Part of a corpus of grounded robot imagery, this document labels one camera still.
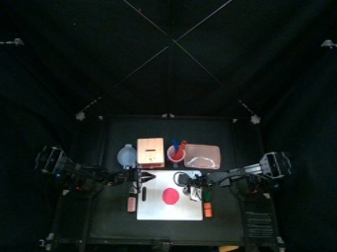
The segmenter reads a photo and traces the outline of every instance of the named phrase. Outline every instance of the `black cable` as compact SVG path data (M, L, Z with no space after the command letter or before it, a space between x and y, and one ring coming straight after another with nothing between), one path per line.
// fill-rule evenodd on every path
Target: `black cable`
M189 176L189 174L187 174L186 172L182 172L182 171L178 171L178 172L174 173L174 183L175 183L179 187L185 187L185 186L187 186L187 184L190 184L190 183L187 183L187 184L179 184L179 182L177 182L177 175L178 175L178 174L187 175L187 176Z

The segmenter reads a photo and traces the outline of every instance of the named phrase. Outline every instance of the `light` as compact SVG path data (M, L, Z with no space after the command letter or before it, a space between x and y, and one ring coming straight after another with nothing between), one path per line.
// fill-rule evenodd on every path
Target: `light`
M14 41L0 41L0 44L15 44L16 46L26 45L20 38L15 38Z
M326 40L322 42L321 46L328 46L328 47L331 47L331 49L332 49L333 46L337 47L337 44L333 43L333 41L332 41L331 39L326 39Z

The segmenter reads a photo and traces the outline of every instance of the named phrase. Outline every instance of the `red circle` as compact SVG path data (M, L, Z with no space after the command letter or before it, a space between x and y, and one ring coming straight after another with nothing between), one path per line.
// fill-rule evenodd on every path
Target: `red circle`
M174 205L179 201L179 193L174 188L167 188L163 191L163 202L167 205Z

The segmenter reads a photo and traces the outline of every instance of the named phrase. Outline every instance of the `table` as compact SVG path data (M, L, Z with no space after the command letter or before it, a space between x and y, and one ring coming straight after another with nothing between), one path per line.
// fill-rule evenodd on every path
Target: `table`
M126 144L137 147L138 138L163 138L191 144L220 146L221 169L257 163L264 155L260 126L241 118L158 118L109 116L79 123L70 152L78 163L119 170L118 152ZM127 212L127 185L104 187L91 199L62 196L56 215L58 243L242 245L244 227L240 202L230 187L213 188L213 218L193 220L137 220Z

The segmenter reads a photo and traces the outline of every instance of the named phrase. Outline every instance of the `cardboard box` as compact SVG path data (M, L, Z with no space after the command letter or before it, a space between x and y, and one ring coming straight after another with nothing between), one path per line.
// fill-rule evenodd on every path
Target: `cardboard box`
M146 138L137 140L137 162L143 168L157 168L165 166L162 138Z

